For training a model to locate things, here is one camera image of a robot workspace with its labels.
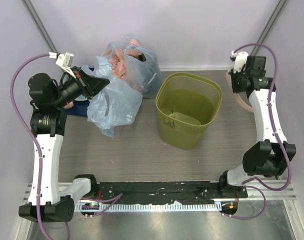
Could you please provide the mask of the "blue plastic bag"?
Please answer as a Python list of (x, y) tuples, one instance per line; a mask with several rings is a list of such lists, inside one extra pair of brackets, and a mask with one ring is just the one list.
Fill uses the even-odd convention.
[(87, 74), (106, 78), (110, 83), (89, 100), (87, 121), (95, 124), (107, 137), (114, 138), (115, 127), (130, 125), (143, 101), (143, 95), (125, 81), (112, 74), (112, 65), (105, 57), (98, 56), (94, 70), (87, 65), (81, 67)]

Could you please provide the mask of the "green trash bin pink rim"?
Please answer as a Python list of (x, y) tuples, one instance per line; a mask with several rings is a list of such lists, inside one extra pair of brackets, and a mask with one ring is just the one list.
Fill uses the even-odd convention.
[(191, 150), (214, 121), (223, 93), (214, 81), (187, 72), (168, 76), (155, 98), (160, 138)]

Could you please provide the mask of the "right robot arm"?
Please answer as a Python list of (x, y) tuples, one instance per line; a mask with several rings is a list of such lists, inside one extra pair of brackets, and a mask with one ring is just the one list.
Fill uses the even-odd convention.
[(246, 93), (256, 126), (256, 143), (243, 155), (242, 164), (219, 178), (218, 193), (230, 197), (251, 180), (279, 177), (288, 170), (296, 146), (285, 137), (276, 107), (276, 87), (266, 76), (266, 57), (242, 51), (231, 53), (233, 68), (227, 72), (235, 95)]

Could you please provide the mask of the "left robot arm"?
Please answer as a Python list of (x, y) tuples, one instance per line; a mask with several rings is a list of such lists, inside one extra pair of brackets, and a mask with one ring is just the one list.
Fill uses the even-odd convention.
[(59, 158), (67, 121), (64, 107), (79, 96), (92, 99), (109, 83), (76, 66), (71, 73), (63, 73), (60, 82), (46, 73), (28, 80), (33, 111), (27, 129), (34, 143), (34, 167), (31, 192), (27, 203), (19, 207), (20, 217), (32, 222), (69, 222), (82, 197), (92, 200), (98, 195), (93, 174), (79, 174), (59, 190)]

